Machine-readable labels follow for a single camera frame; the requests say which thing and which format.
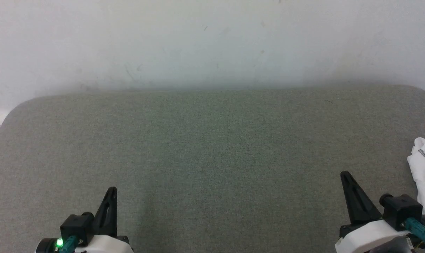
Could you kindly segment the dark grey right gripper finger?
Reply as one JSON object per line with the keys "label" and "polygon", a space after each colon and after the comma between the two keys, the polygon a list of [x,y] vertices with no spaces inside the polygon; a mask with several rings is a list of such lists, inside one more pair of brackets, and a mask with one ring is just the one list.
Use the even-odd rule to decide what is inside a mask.
{"label": "dark grey right gripper finger", "polygon": [[378,211],[377,207],[370,200],[370,198],[368,197],[368,195],[365,193],[363,189],[360,193],[360,196],[361,196],[361,202],[364,205],[364,210],[366,214],[366,218],[363,223],[369,223],[372,221],[380,220],[382,217],[382,214]]}
{"label": "dark grey right gripper finger", "polygon": [[360,196],[362,188],[349,171],[342,171],[340,178],[350,223],[352,225],[361,224],[366,218],[364,205],[361,202]]}

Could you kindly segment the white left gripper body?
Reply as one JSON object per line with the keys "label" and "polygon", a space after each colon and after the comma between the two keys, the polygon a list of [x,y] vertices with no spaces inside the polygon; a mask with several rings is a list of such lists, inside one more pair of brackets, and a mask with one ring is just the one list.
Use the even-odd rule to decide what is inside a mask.
{"label": "white left gripper body", "polygon": [[87,246],[77,247],[74,253],[134,253],[134,251],[127,236],[94,235]]}

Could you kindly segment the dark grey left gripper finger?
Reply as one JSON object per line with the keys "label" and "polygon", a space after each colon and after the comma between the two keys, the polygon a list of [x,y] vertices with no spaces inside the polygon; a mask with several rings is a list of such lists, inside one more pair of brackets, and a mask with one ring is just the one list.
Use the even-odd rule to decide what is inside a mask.
{"label": "dark grey left gripper finger", "polygon": [[100,235],[108,235],[107,232],[105,232],[105,216],[106,216],[106,196],[107,191],[105,193],[105,196],[103,197],[103,200],[101,204],[99,205],[99,208],[94,216],[93,226],[94,231],[96,234]]}
{"label": "dark grey left gripper finger", "polygon": [[110,187],[106,196],[105,232],[111,237],[117,237],[117,188]]}

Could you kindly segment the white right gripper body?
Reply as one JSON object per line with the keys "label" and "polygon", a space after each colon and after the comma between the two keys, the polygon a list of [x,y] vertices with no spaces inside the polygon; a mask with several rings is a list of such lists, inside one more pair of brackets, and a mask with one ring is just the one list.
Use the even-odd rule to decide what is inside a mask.
{"label": "white right gripper body", "polygon": [[336,253],[365,253],[409,233],[396,231],[384,220],[372,221],[340,238],[335,250]]}

